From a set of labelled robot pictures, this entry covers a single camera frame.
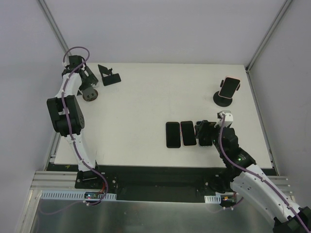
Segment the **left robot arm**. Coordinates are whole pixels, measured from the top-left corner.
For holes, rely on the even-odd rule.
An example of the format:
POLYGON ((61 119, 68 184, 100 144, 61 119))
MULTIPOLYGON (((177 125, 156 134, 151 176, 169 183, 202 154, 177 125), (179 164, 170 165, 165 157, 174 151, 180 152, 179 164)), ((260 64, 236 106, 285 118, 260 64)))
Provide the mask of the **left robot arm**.
POLYGON ((47 99, 47 108, 53 128, 66 139, 78 162, 77 182, 87 183, 97 189, 103 183, 95 154, 91 152, 84 137, 85 118, 77 100, 81 95, 85 101, 98 97, 94 89, 98 79, 80 55, 69 57, 69 64, 62 72, 60 90, 53 98, 47 99))

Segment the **pink-cased phone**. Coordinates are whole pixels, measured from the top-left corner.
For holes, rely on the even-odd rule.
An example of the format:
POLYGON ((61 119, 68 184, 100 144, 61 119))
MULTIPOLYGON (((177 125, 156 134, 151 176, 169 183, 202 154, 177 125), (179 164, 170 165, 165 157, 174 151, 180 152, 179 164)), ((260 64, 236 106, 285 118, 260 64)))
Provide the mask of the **pink-cased phone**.
POLYGON ((240 87, 241 81, 232 77, 225 77, 221 82, 221 89, 218 95, 222 98, 232 99, 234 93, 240 87))

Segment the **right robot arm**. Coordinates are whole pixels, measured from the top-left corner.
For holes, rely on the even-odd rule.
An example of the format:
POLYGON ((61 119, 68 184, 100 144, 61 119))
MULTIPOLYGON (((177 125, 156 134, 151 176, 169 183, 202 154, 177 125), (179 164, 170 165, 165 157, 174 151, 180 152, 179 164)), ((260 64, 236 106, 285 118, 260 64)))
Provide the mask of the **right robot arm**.
POLYGON ((232 190, 240 194, 272 223, 275 233, 311 231, 311 209, 290 200, 265 175, 254 158, 239 146, 239 139, 231 126, 226 126, 223 121, 203 120, 194 128, 196 138, 209 140, 225 164, 225 169, 208 181, 210 189, 218 193, 232 190))

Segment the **black round-base phone mount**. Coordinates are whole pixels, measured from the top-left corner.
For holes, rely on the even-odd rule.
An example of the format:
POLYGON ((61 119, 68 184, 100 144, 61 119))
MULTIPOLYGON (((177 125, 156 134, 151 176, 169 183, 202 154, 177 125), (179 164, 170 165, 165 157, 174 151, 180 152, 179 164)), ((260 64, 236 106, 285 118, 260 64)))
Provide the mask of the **black round-base phone mount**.
POLYGON ((214 103, 221 107, 228 107, 232 103, 233 98, 232 99, 222 98, 218 95, 218 93, 219 91, 215 92, 213 95, 214 103))

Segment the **black phone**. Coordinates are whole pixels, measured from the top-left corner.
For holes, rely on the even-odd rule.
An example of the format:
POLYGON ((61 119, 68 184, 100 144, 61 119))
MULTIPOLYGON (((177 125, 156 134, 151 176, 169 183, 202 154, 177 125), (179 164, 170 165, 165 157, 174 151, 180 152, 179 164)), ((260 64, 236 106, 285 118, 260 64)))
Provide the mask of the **black phone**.
POLYGON ((166 123, 166 146, 177 149, 181 147, 180 124, 179 122, 166 123))

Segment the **white-cased phone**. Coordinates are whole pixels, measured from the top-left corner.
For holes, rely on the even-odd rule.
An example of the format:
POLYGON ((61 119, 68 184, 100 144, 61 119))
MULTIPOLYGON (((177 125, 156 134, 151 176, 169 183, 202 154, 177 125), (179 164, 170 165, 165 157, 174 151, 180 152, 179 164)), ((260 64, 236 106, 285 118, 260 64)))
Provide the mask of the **white-cased phone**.
POLYGON ((180 126, 181 126, 183 145, 185 147, 197 145, 193 122, 182 121, 180 122, 180 126))

